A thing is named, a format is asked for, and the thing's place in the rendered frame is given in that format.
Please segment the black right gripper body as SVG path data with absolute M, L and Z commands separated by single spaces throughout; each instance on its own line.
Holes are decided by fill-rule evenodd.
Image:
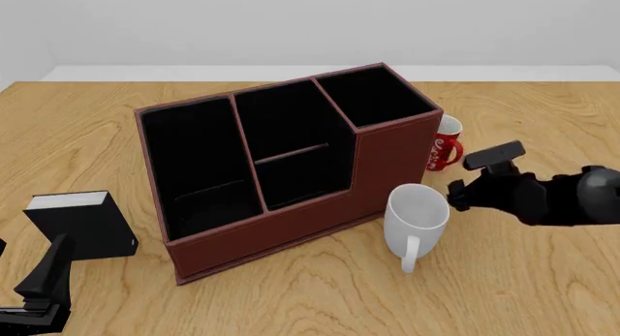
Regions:
M 462 179 L 451 181 L 448 185 L 447 200 L 451 207 L 457 211 L 470 210 L 470 193 L 471 188 L 468 187 Z

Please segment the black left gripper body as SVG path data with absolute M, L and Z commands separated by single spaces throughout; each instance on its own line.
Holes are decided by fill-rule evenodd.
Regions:
M 52 304 L 47 309 L 0 308 L 0 335 L 41 335 L 64 329 L 71 311 Z

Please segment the red mug with white print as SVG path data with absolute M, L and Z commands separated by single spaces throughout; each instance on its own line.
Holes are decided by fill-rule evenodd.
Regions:
M 461 132 L 460 121 L 444 114 L 426 165 L 428 171 L 440 171 L 460 161 L 463 156 L 463 146 L 458 140 Z

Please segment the red-brown desk caddy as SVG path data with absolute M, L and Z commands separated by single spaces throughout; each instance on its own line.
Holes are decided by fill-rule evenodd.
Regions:
M 383 63 L 135 111 L 178 285 L 384 213 L 443 110 Z

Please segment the black book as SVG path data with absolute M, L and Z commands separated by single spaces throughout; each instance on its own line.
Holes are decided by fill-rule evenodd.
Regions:
M 23 213 L 48 240 L 73 239 L 73 260 L 131 257 L 139 245 L 108 191 L 34 196 Z

